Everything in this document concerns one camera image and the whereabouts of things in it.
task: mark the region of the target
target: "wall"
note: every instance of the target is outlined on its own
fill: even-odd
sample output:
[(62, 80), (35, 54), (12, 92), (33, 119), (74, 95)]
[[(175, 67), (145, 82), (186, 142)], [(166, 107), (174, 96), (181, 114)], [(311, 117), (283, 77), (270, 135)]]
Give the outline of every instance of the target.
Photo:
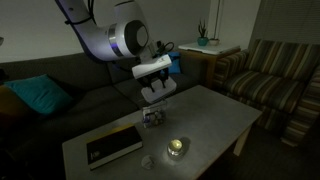
[[(96, 0), (99, 26), (112, 24), (112, 6), (118, 1)], [(155, 40), (179, 44), (198, 37), (199, 18), (208, 20), (210, 0), (137, 0)], [(51, 57), (82, 52), (71, 27), (54, 0), (1, 0), (0, 62)]]
[[(248, 48), (261, 0), (221, 0), (217, 35), (221, 44)], [(213, 37), (218, 0), (211, 0), (208, 37)]]

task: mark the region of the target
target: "cabinet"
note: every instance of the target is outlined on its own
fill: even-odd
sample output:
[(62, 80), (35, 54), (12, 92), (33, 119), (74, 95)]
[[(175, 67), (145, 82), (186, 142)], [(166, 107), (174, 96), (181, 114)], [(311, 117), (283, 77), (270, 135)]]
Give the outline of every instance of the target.
[(213, 74), (216, 61), (220, 58), (226, 57), (230, 54), (240, 51), (239, 46), (210, 46), (197, 47), (197, 45), (187, 44), (179, 46), (178, 50), (181, 56), (188, 56), (188, 58), (199, 59), (207, 61), (207, 72), (205, 84), (207, 88), (213, 89)]

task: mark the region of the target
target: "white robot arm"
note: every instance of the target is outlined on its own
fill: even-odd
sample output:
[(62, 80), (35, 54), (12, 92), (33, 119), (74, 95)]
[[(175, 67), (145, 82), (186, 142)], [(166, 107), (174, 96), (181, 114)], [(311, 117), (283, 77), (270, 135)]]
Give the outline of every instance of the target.
[(94, 0), (88, 0), (88, 8), (83, 0), (55, 1), (91, 59), (115, 61), (140, 57), (141, 64), (133, 67), (132, 72), (144, 86), (141, 92), (146, 101), (154, 103), (175, 91), (176, 83), (168, 76), (171, 60), (168, 55), (152, 58), (155, 54), (153, 44), (143, 13), (135, 1), (115, 5), (117, 23), (104, 28), (95, 23)]

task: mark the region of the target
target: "gray table top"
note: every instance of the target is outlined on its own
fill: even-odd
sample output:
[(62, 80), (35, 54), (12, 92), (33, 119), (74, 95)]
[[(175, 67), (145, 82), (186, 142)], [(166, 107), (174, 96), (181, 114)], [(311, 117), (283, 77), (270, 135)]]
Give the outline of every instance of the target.
[[(99, 179), (195, 179), (200, 176), (260, 116), (261, 112), (202, 86), (195, 86), (167, 99), (164, 124), (143, 128), (142, 111), (64, 142), (68, 180)], [(120, 125), (136, 123), (143, 148), (93, 171), (87, 164), (86, 141)], [(172, 139), (181, 139), (187, 150), (175, 161), (167, 154)], [(154, 168), (141, 167), (151, 155)]]

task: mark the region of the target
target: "book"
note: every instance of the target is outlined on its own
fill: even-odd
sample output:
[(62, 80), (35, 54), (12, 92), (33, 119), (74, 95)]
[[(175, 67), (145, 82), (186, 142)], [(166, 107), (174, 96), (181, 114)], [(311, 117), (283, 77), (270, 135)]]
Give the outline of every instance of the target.
[(143, 146), (141, 136), (133, 124), (120, 126), (87, 142), (90, 170), (117, 159)]

